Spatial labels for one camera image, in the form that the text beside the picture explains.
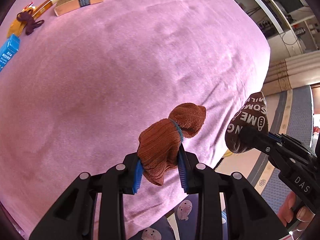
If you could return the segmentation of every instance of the brown sock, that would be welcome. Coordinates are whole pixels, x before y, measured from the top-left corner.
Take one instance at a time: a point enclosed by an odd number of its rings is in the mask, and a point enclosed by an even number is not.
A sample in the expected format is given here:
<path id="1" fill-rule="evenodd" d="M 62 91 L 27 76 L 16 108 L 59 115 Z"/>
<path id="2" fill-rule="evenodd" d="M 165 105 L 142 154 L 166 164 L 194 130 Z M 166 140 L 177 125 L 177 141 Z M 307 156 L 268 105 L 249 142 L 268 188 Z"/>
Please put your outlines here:
<path id="1" fill-rule="evenodd" d="M 169 118 L 154 123 L 140 134 L 138 157 L 147 180 L 163 185 L 164 173 L 177 167 L 177 153 L 183 136 L 195 136 L 205 117 L 204 106 L 184 103 L 175 107 Z"/>
<path id="2" fill-rule="evenodd" d="M 228 125 L 225 141 L 228 149 L 233 153 L 243 153 L 252 149 L 241 143 L 239 139 L 239 133 L 243 126 L 252 126 L 258 131 L 268 134 L 267 107 L 262 92 L 251 94 Z"/>

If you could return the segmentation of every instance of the pink blanket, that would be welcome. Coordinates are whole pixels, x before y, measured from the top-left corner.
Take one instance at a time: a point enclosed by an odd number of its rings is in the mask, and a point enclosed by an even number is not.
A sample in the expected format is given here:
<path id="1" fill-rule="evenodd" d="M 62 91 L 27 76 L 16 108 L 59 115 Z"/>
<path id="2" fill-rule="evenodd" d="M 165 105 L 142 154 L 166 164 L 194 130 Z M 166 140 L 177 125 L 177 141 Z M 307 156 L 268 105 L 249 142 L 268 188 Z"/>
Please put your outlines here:
<path id="1" fill-rule="evenodd" d="M 12 6 L 1 44 L 30 1 Z M 267 41 L 233 0 L 105 0 L 40 19 L 0 73 L 0 201 L 27 236 L 79 173 L 122 162 L 178 104 L 207 108 L 184 146 L 215 166 L 229 120 L 268 69 Z M 124 197 L 127 238 L 184 197 L 177 170 L 163 187 L 143 179 Z"/>

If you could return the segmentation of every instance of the black cable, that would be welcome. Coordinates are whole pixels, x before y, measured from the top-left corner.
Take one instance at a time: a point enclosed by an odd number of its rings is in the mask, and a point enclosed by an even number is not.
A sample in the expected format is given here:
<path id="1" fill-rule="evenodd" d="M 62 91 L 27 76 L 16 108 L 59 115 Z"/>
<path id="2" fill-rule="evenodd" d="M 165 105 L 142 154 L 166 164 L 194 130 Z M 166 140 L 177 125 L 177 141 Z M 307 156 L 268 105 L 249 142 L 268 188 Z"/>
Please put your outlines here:
<path id="1" fill-rule="evenodd" d="M 260 8 L 260 7 L 252 8 L 252 9 L 246 11 L 245 13 L 246 13 L 246 14 L 252 13 L 253 11 L 255 11 L 255 10 L 259 9 L 259 8 Z"/>
<path id="2" fill-rule="evenodd" d="M 248 14 L 249 17 L 251 17 L 252 15 L 254 15 L 257 11 L 259 11 L 261 8 L 256 9 L 255 11 L 253 11 L 251 14 Z"/>
<path id="3" fill-rule="evenodd" d="M 283 32 L 283 33 L 284 33 L 283 36 L 281 36 L 282 33 L 280 33 L 279 35 L 280 35 L 280 37 L 281 37 L 281 39 L 282 39 L 282 41 L 283 41 L 283 43 L 284 43 L 285 45 L 291 46 L 291 45 L 294 45 L 294 44 L 297 43 L 298 39 L 296 39 L 296 41 L 295 41 L 294 43 L 292 43 L 292 44 L 285 43 L 284 40 L 283 40 L 283 37 L 285 36 L 286 32 Z"/>

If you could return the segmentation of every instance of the cartoon print fabric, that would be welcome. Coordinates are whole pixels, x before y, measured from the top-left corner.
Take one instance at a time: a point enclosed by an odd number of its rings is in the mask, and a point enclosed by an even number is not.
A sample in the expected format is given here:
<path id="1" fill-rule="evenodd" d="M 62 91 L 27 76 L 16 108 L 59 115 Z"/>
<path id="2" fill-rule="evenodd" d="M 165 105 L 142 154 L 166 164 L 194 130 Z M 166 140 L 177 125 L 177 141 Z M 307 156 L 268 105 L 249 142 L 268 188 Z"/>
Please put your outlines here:
<path id="1" fill-rule="evenodd" d="M 142 240 L 161 240 L 161 234 L 158 230 L 155 230 L 153 228 L 146 228 L 143 230 Z"/>
<path id="2" fill-rule="evenodd" d="M 188 220 L 188 215 L 190 214 L 192 210 L 192 203 L 190 200 L 184 200 L 180 203 L 178 210 L 177 210 L 177 215 L 179 220 Z"/>

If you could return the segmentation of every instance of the metal bolt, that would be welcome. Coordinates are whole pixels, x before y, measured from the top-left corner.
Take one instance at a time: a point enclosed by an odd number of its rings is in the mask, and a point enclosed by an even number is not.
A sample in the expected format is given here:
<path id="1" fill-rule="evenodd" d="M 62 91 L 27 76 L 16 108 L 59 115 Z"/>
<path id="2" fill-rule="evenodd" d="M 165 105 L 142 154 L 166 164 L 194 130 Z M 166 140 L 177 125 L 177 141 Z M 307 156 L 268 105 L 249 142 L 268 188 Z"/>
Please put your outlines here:
<path id="1" fill-rule="evenodd" d="M 233 176 L 235 179 L 241 179 L 241 178 L 242 178 L 242 175 L 241 175 L 239 172 L 235 172 L 232 176 Z"/>
<path id="2" fill-rule="evenodd" d="M 118 171 L 123 171 L 123 170 L 125 169 L 125 165 L 122 164 L 122 163 L 120 163 L 120 164 L 118 164 L 118 165 L 116 166 L 116 169 L 117 169 Z"/>
<path id="3" fill-rule="evenodd" d="M 83 172 L 79 175 L 80 179 L 87 179 L 89 178 L 89 173 L 87 172 Z"/>
<path id="4" fill-rule="evenodd" d="M 196 165 L 196 167 L 197 167 L 198 170 L 204 170 L 204 169 L 205 169 L 205 164 L 203 164 L 203 163 L 198 163 L 198 164 Z"/>

